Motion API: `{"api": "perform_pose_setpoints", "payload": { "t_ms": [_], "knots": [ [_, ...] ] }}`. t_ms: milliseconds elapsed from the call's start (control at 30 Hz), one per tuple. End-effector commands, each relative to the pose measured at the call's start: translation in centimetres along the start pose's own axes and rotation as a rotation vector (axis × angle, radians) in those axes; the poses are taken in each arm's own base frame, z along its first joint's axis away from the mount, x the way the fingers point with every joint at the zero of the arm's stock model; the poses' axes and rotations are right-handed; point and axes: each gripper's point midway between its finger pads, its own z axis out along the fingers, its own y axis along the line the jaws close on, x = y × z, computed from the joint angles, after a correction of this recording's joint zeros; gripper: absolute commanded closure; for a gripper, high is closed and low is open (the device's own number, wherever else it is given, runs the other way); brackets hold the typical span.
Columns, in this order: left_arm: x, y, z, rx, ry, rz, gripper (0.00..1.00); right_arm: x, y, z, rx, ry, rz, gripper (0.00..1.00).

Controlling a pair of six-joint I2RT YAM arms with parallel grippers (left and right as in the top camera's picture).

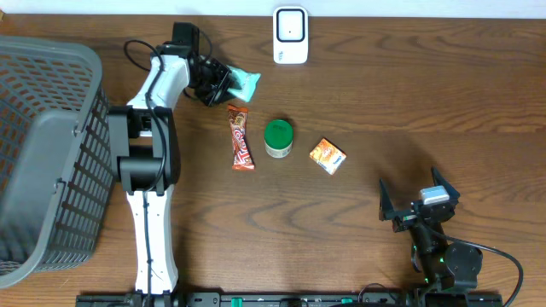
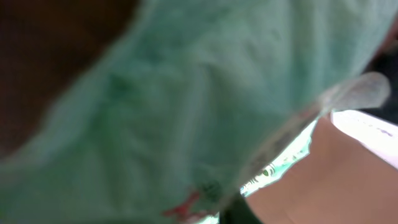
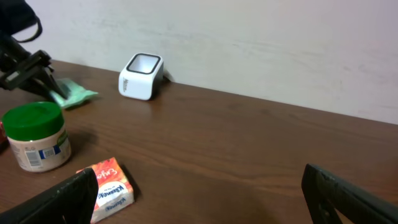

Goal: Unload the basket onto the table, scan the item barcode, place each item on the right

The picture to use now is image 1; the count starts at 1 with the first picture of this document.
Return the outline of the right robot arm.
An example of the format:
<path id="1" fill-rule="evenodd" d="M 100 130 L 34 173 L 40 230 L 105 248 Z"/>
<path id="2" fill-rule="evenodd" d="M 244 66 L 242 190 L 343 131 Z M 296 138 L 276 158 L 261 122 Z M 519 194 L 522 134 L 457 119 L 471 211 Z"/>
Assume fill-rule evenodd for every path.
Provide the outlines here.
<path id="1" fill-rule="evenodd" d="M 390 220 L 394 232 L 410 232 L 411 261 L 414 270 L 425 277 L 425 285 L 412 291 L 409 299 L 416 306 L 469 306 L 468 293 L 477 287 L 483 254 L 477 247 L 449 240 L 442 223 L 455 216 L 460 194 L 431 169 L 433 186 L 420 191 L 420 199 L 410 208 L 397 211 L 380 181 L 381 221 Z"/>

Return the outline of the red Top chocolate bar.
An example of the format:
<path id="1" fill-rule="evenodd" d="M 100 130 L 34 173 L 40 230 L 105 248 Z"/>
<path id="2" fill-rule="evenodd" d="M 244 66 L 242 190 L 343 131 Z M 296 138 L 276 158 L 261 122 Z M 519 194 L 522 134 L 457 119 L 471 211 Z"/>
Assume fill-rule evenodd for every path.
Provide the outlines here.
<path id="1" fill-rule="evenodd" d="M 234 154 L 232 169 L 237 171 L 252 171 L 255 169 L 255 165 L 246 142 L 248 109 L 246 107 L 228 105 L 228 113 Z"/>

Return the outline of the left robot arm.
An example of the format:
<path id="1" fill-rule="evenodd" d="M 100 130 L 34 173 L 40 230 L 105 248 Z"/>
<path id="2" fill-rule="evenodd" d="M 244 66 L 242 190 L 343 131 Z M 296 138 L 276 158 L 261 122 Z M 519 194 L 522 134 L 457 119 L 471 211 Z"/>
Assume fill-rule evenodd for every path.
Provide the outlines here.
<path id="1" fill-rule="evenodd" d="M 187 88 L 206 105 L 218 104 L 229 83 L 230 70 L 201 55 L 197 43 L 167 41 L 151 49 L 137 94 L 108 112 L 113 174 L 135 227 L 135 289 L 144 295 L 173 293 L 178 280 L 171 236 L 171 199 L 181 170 L 174 108 Z"/>

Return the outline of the teal wet wipes pack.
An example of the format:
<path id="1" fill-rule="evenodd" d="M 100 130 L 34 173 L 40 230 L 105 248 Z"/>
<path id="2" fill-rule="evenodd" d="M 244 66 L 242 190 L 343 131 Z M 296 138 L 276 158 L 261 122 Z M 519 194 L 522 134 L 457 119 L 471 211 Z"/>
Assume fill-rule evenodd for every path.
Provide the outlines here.
<path id="1" fill-rule="evenodd" d="M 257 72 L 246 72 L 240 68 L 229 66 L 232 80 L 228 92 L 234 97 L 249 103 L 252 100 L 261 74 Z"/>

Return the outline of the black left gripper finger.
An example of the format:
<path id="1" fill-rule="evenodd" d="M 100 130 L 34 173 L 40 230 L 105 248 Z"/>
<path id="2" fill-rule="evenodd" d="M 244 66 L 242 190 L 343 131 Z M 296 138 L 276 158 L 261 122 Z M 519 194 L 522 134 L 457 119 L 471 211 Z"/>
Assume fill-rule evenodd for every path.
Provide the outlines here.
<path id="1" fill-rule="evenodd" d="M 216 89 L 207 94 L 204 100 L 204 104 L 207 107 L 215 107 L 231 100 L 233 96 L 227 89 Z"/>
<path id="2" fill-rule="evenodd" d="M 214 84 L 220 90 L 227 90 L 229 88 L 240 90 L 241 83 L 236 77 L 234 71 L 221 61 L 216 59 L 212 60 L 212 70 L 215 77 Z"/>

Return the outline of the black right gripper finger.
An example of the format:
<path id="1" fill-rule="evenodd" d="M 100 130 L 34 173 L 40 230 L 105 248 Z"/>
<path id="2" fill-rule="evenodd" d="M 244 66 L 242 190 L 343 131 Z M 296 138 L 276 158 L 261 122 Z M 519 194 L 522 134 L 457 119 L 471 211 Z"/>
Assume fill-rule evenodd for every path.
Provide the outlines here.
<path id="1" fill-rule="evenodd" d="M 382 179 L 379 180 L 380 184 L 380 215 L 381 216 L 392 216 L 394 214 L 393 205 L 391 198 L 386 189 L 386 185 Z"/>
<path id="2" fill-rule="evenodd" d="M 443 186 L 451 200 L 458 200 L 460 193 L 440 174 L 436 167 L 431 168 L 433 182 L 436 186 Z"/>

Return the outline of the orange tissue pack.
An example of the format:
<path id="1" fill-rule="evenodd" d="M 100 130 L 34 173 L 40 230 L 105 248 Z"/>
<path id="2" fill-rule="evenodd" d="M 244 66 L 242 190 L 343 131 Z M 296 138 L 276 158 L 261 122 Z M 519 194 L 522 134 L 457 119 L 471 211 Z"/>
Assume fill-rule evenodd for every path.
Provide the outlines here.
<path id="1" fill-rule="evenodd" d="M 346 160 L 346 154 L 323 138 L 310 152 L 310 158 L 329 175 L 333 175 Z"/>

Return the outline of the green lid jar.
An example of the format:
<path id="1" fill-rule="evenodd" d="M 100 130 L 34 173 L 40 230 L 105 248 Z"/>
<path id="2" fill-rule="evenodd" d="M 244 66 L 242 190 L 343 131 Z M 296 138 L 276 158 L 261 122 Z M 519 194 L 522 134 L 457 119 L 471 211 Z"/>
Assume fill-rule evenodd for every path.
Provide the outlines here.
<path id="1" fill-rule="evenodd" d="M 264 144 L 269 156 L 285 158 L 292 150 L 293 127 L 283 119 L 270 121 L 264 131 Z"/>

